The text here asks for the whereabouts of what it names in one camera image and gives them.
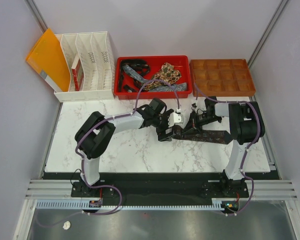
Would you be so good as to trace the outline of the brown blue patterned tie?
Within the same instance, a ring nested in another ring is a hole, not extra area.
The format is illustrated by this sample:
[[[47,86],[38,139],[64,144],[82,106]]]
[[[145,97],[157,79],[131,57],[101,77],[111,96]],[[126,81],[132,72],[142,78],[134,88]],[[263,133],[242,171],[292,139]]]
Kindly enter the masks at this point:
[[[173,139],[194,141],[194,142],[205,142],[214,144],[228,145],[232,140],[232,136],[226,130],[201,130],[190,129],[190,133],[183,133],[184,129],[176,125],[172,128],[174,132]]]

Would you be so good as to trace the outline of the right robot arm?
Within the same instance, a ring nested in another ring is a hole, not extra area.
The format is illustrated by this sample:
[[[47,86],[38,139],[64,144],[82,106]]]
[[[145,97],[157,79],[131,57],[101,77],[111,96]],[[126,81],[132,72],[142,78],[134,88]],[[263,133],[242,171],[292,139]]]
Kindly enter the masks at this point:
[[[192,104],[188,123],[180,131],[183,140],[228,144],[232,142],[230,159],[222,171],[219,191],[225,197],[245,188],[249,150],[265,134],[260,108],[255,101],[220,101],[215,96],[204,100],[205,110],[199,114]],[[204,130],[203,126],[228,118],[229,132]]]

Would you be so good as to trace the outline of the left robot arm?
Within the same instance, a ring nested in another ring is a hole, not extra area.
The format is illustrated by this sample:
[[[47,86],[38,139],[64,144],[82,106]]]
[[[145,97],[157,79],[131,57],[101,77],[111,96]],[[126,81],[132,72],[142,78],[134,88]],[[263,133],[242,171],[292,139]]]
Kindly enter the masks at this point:
[[[173,109],[167,109],[165,102],[154,98],[149,104],[135,107],[132,112],[112,116],[93,112],[75,134],[75,153],[81,157],[82,191],[89,197],[100,191],[100,157],[106,151],[115,134],[154,127],[158,141],[171,141],[172,127],[179,117]]]

